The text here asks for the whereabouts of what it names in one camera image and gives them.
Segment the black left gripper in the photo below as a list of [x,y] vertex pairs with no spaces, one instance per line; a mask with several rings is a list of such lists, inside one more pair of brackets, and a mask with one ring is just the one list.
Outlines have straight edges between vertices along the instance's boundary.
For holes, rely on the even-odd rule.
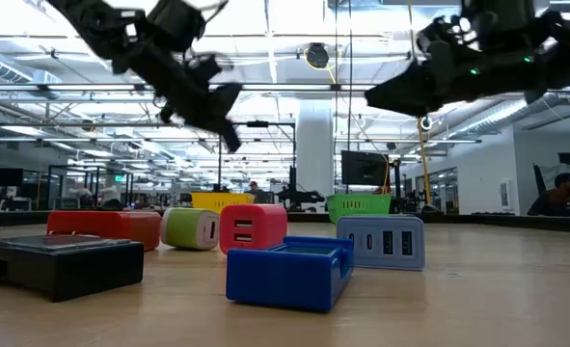
[[233,123],[226,116],[242,91],[238,83],[225,83],[209,91],[209,81],[222,71],[213,54],[203,55],[191,64],[180,63],[172,53],[153,43],[135,42],[113,58],[113,70],[132,70],[168,108],[193,127],[219,135],[230,153],[241,147]]

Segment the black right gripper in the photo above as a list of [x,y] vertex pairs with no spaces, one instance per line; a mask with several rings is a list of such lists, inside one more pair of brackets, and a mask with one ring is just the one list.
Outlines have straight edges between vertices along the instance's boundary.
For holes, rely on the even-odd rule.
[[454,19],[438,17],[417,34],[425,61],[412,61],[396,77],[365,91],[368,106],[411,117],[438,111],[445,103],[523,92],[528,103],[552,87],[551,53],[542,43],[555,16],[544,13],[506,29],[493,13],[472,18],[476,37]]

